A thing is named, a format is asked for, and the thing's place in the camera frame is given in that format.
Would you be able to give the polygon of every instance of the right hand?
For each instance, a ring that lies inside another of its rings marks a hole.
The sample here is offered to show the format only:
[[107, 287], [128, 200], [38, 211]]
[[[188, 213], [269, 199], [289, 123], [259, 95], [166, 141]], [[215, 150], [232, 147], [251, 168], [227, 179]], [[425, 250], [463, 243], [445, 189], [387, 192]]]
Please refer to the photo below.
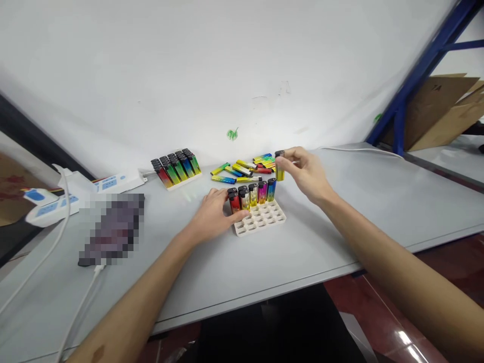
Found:
[[277, 157], [276, 164], [292, 175], [299, 189], [314, 204], [320, 205], [335, 194], [326, 179], [319, 158], [301, 146], [284, 150], [284, 157]]

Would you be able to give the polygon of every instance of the white table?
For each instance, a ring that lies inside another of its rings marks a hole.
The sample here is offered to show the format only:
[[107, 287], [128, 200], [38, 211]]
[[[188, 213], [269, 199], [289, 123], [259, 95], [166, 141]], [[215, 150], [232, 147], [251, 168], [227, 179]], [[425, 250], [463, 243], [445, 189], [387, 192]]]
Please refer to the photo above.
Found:
[[484, 136], [460, 135], [452, 143], [408, 154], [484, 188], [484, 154], [478, 147], [484, 145]]
[[[370, 147], [353, 144], [348, 147]], [[411, 252], [484, 230], [484, 195], [390, 155], [317, 150], [334, 189]], [[145, 222], [137, 251], [101, 274], [100, 286], [70, 346], [77, 346], [188, 222], [210, 188], [227, 185], [205, 176], [173, 192], [152, 177], [144, 193]], [[287, 221], [240, 238], [229, 230], [199, 246], [178, 277], [153, 332], [297, 290], [360, 268], [327, 217], [297, 189], [289, 175], [276, 199]], [[56, 228], [0, 282], [0, 304], [46, 253]], [[79, 215], [52, 255], [0, 317], [0, 361], [53, 358], [93, 268], [77, 266], [86, 228]]]

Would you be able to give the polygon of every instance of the left hand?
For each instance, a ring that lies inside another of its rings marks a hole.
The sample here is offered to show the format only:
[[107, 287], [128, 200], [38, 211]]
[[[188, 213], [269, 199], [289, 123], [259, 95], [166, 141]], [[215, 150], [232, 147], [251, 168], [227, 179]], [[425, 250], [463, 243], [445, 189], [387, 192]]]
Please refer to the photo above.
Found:
[[227, 189], [212, 188], [203, 197], [202, 206], [185, 227], [185, 231], [192, 236], [195, 244], [217, 237], [228, 230], [231, 225], [249, 215], [249, 211], [241, 210], [226, 217], [222, 208], [227, 199]]

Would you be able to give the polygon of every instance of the hand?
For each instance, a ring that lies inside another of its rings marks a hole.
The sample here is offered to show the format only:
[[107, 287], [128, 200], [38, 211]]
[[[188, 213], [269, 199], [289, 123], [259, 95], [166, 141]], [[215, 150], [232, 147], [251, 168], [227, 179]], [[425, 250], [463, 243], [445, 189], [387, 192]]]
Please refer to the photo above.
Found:
[[225, 232], [236, 222], [249, 215], [249, 211], [238, 211], [228, 217], [223, 212], [223, 204], [228, 199], [227, 189], [212, 188], [203, 197], [202, 206], [195, 214], [185, 231], [191, 235], [195, 244], [208, 241]]
[[325, 198], [335, 194], [319, 158], [301, 146], [284, 150], [284, 157], [277, 157], [276, 164], [292, 175], [299, 189], [314, 204], [320, 206]]

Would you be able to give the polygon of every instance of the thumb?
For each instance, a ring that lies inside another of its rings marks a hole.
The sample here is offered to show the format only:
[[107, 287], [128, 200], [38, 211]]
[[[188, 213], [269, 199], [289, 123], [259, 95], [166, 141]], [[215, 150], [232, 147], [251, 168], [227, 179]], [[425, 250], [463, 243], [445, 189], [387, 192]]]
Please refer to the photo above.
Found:
[[295, 166], [290, 160], [287, 160], [286, 158], [284, 158], [282, 156], [276, 157], [276, 164], [282, 170], [287, 171], [292, 176], [297, 176], [301, 171], [301, 169], [299, 169], [297, 166]]
[[241, 210], [241, 211], [238, 211], [238, 212], [232, 214], [231, 216], [229, 216], [227, 218], [230, 221], [230, 224], [234, 224], [234, 223], [240, 222], [241, 220], [243, 220], [248, 215], [249, 215], [248, 210]]

